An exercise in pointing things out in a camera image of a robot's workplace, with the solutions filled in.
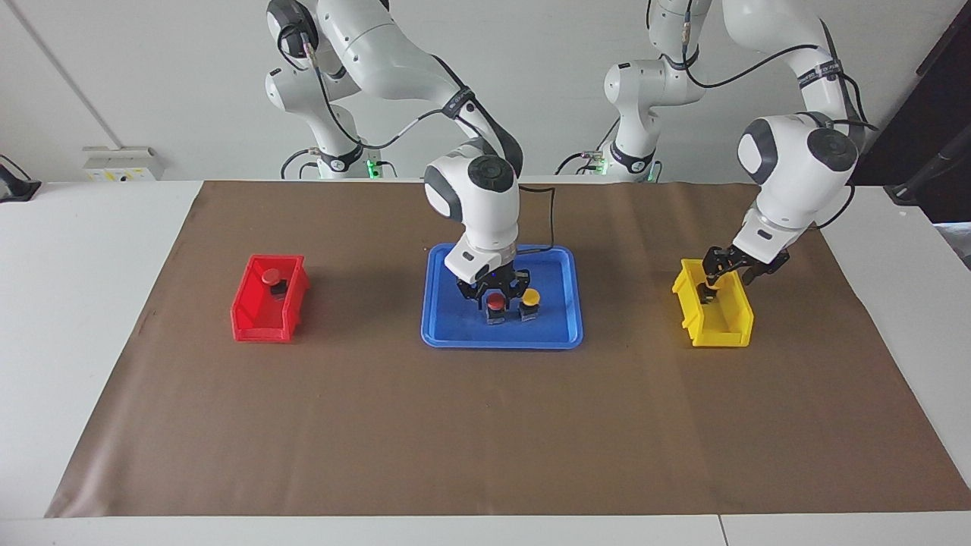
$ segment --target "blue tray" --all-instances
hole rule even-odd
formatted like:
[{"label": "blue tray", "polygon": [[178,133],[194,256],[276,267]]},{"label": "blue tray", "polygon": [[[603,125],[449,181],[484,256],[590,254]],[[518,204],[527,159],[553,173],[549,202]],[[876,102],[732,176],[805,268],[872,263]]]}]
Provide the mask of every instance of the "blue tray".
[{"label": "blue tray", "polygon": [[465,299],[455,276],[445,266],[453,244],[441,244],[428,253],[425,298],[421,312],[421,338],[437,348],[566,350],[580,345],[584,324],[577,292],[573,254],[563,247],[544,253],[517,256],[516,268],[528,269],[530,286],[540,292],[540,315],[519,320],[519,301],[510,307],[503,324],[486,324],[485,311],[474,299]]}]

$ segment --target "white table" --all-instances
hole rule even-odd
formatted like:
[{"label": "white table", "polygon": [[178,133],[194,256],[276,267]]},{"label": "white table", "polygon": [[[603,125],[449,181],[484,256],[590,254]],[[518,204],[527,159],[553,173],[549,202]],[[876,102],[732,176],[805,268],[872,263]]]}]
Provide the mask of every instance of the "white table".
[{"label": "white table", "polygon": [[[199,188],[46,185],[0,205],[0,544],[971,543],[971,512],[41,520]],[[971,272],[878,188],[824,234],[971,483]]]}]

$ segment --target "red cap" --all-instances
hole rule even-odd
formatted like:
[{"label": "red cap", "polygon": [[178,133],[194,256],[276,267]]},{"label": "red cap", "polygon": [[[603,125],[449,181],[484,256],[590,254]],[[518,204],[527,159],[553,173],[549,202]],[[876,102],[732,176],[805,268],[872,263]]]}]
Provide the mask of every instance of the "red cap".
[{"label": "red cap", "polygon": [[485,305],[492,311],[502,311],[506,308],[506,298],[499,292],[493,292],[485,299]]},{"label": "red cap", "polygon": [[263,271],[263,284],[274,287],[280,283],[280,270],[273,267]]}]

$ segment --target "yellow button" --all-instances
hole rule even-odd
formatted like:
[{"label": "yellow button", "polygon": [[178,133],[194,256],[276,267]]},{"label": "yellow button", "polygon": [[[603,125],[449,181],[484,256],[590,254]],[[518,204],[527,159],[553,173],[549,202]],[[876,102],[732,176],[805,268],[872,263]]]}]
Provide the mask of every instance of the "yellow button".
[{"label": "yellow button", "polygon": [[540,304],[540,293],[535,289],[526,289],[522,293],[522,304],[533,307]]}]

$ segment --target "wall socket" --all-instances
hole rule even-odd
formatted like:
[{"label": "wall socket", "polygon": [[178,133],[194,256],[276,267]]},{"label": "wall socket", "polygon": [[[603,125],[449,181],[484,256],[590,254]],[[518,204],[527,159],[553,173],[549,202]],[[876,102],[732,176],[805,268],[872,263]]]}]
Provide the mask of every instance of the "wall socket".
[{"label": "wall socket", "polygon": [[92,182],[161,180],[165,169],[151,148],[84,148],[84,172]]}]

